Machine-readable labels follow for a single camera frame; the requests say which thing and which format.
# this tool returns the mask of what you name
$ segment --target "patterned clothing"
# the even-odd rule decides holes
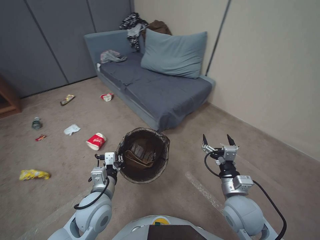
[[[135,48],[136,50],[139,50],[140,32],[147,26],[148,23],[140,18],[139,13],[133,12],[128,17],[122,20],[122,23],[119,26],[119,28],[128,30],[127,39],[130,42],[130,46]]]

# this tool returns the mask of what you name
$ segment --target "beige wall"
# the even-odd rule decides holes
[[[135,0],[174,35],[208,31],[204,68],[227,1]],[[320,1],[236,1],[209,71],[209,101],[320,160]]]
[[[206,72],[214,41],[226,8],[225,0],[135,0],[135,11],[151,23],[164,21],[173,35],[208,32],[202,72]]]

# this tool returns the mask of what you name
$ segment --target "wooden furniture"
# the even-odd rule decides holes
[[[20,99],[0,76],[0,118],[21,112]]]

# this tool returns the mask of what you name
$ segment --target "plastic bottle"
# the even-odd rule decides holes
[[[33,122],[32,122],[32,128],[33,129],[39,129],[42,127],[42,124],[40,122],[40,118],[39,117],[35,117]]]

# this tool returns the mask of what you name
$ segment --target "baseboard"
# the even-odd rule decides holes
[[[88,80],[88,79],[91,79],[91,78],[94,78],[94,77],[97,77],[97,76],[93,76],[93,77],[89,77],[89,78],[86,78],[86,79],[82,79],[82,80],[79,80],[79,81],[76,81],[76,82],[73,82],[73,83],[68,83],[68,84],[65,84],[65,85],[62,85],[62,86],[59,86],[59,87],[50,88],[50,89],[42,91],[42,92],[38,92],[38,93],[34,93],[34,94],[31,94],[31,95],[28,95],[28,96],[21,97],[20,99],[31,97],[31,96],[34,96],[34,95],[37,95],[37,94],[40,94],[40,93],[44,93],[44,92],[48,92],[48,91],[51,91],[51,90],[54,90],[54,89],[58,89],[58,88],[61,88],[61,87],[69,86],[71,84],[82,82],[82,81],[85,81],[85,80]]]
[[[282,140],[280,140],[280,139],[276,138],[275,136],[272,136],[271,134],[266,133],[265,131],[262,131],[260,128],[257,128],[257,127],[255,127],[255,126],[251,125],[250,123],[248,123],[248,122],[246,122],[246,121],[242,120],[241,118],[238,118],[237,116],[235,116],[235,115],[233,115],[233,114],[231,114],[231,113],[228,113],[227,111],[225,111],[225,110],[223,110],[223,109],[221,109],[221,108],[217,107],[216,105],[214,105],[214,104],[212,104],[212,103],[210,103],[210,102],[208,102],[208,103],[209,103],[211,106],[213,106],[213,107],[215,107],[215,108],[217,108],[217,109],[221,110],[222,112],[225,112],[226,114],[228,114],[228,115],[230,115],[230,116],[235,117],[236,119],[240,120],[241,122],[244,122],[244,123],[246,123],[246,124],[249,124],[251,127],[255,128],[255,129],[257,129],[257,130],[259,130],[260,132],[263,132],[264,134],[266,134],[266,135],[267,135],[267,136],[269,136],[269,137],[274,138],[274,139],[275,139],[275,140],[277,140],[278,142],[280,142],[280,143],[283,143],[283,144],[287,145],[289,148],[292,148],[293,150],[296,150],[296,151],[298,151],[298,152],[302,153],[302,154],[303,154],[303,155],[305,155],[306,157],[312,158],[312,159],[316,160],[317,162],[320,162],[320,160],[315,159],[315,158],[311,157],[310,155],[306,154],[305,152],[303,152],[303,151],[301,151],[301,150],[299,150],[299,149],[297,149],[297,148],[295,148],[295,147],[291,146],[290,144],[288,144],[288,143],[286,143],[286,142],[284,142],[284,141],[282,141]]]

